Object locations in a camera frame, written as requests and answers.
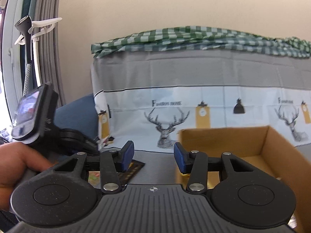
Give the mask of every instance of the cardboard box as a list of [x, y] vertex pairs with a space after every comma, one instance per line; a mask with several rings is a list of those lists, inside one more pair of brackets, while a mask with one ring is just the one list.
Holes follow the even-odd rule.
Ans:
[[[211, 157], [231, 152], [266, 173], [281, 179], [296, 195], [295, 216], [299, 233], [311, 232], [311, 163], [270, 126], [249, 128], [185, 129], [179, 141], [187, 151], [199, 150]], [[184, 187], [189, 176], [177, 168]], [[208, 188], [219, 183], [218, 172], [208, 173]]]

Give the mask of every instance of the plaid fabric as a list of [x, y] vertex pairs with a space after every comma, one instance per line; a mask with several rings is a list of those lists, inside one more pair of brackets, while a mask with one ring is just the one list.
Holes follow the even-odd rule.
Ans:
[[221, 28], [186, 26], [134, 33], [127, 37], [95, 43], [91, 46], [91, 52], [95, 54], [95, 58], [100, 58], [115, 51], [207, 50], [215, 48], [309, 58], [311, 42], [296, 37], [269, 38]]

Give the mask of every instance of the gray curtain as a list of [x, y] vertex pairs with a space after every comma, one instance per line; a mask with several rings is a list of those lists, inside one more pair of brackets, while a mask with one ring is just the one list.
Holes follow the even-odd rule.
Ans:
[[[58, 17], [59, 0], [36, 0], [33, 20], [40, 21]], [[52, 82], [54, 90], [59, 94], [57, 107], [65, 105], [63, 85], [59, 68], [57, 25], [51, 32], [40, 36], [39, 63], [43, 83]]]

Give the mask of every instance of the wall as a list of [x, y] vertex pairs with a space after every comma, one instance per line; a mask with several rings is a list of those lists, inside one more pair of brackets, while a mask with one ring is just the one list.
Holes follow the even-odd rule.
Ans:
[[134, 32], [202, 25], [311, 40], [311, 0], [60, 0], [59, 16], [67, 103], [92, 92], [91, 44]]

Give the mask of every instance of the blue cushion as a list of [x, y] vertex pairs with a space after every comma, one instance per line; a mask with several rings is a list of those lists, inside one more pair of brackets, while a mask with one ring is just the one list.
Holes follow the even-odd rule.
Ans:
[[74, 129], [91, 139], [98, 135], [98, 117], [93, 95], [84, 96], [56, 110], [54, 123], [61, 129]]

